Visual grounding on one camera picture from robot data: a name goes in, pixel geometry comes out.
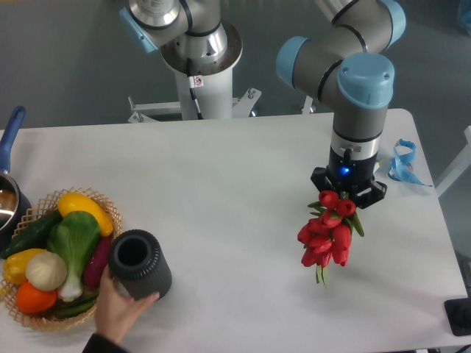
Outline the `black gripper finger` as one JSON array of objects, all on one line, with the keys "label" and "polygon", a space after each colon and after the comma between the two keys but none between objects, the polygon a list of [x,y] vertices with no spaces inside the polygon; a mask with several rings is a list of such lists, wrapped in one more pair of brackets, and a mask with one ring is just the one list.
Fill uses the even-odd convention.
[{"label": "black gripper finger", "polygon": [[319,192],[325,190],[336,190],[333,183],[328,178],[326,168],[315,167],[311,175],[311,181]]},{"label": "black gripper finger", "polygon": [[366,189],[358,192],[353,201],[361,209],[366,209],[377,202],[383,200],[386,196],[387,185],[371,179],[366,183]]}]

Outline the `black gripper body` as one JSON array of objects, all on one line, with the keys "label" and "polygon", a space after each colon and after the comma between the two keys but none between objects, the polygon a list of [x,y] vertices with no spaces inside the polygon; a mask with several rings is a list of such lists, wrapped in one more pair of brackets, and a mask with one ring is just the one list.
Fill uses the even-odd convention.
[{"label": "black gripper body", "polygon": [[337,193],[341,191],[352,193],[353,187],[356,187],[356,193],[360,193],[371,188],[377,155],[374,154],[365,160],[351,158],[346,163],[343,157],[330,149],[327,164],[327,189],[335,190]]}]

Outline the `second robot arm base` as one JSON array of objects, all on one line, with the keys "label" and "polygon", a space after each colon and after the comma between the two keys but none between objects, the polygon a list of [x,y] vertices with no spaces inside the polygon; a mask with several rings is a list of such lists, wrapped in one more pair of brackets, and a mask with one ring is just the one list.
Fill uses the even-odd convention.
[{"label": "second robot arm base", "polygon": [[144,52],[159,50],[187,76],[220,74],[240,60],[241,36],[222,19],[220,1],[128,1],[119,18]]}]

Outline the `dark sleeve forearm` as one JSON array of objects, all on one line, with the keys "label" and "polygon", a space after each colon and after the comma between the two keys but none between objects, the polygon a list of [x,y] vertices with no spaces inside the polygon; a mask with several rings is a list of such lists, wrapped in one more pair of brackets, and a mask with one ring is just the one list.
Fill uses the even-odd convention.
[{"label": "dark sleeve forearm", "polygon": [[123,353],[123,350],[119,345],[113,343],[107,338],[93,333],[85,344],[82,353]]}]

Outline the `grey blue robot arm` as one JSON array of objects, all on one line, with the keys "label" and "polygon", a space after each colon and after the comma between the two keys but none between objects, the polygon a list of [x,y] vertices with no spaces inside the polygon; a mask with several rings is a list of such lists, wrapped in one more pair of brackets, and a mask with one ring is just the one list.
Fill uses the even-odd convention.
[{"label": "grey blue robot arm", "polygon": [[333,26],[322,40],[287,40],[277,55],[277,75],[293,89],[333,111],[330,155],[311,181],[318,190],[347,193],[367,208],[386,195],[375,180],[395,69],[382,55],[406,29],[406,15],[396,1],[318,1]]}]

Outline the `person's hand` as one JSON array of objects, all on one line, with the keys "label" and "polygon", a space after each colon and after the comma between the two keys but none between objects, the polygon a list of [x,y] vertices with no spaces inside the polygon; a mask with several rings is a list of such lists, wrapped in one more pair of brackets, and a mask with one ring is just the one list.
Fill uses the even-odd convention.
[{"label": "person's hand", "polygon": [[119,345],[139,316],[159,298],[158,292],[138,301],[135,301],[133,297],[121,296],[115,288],[110,269],[106,266],[96,301],[96,333]]}]

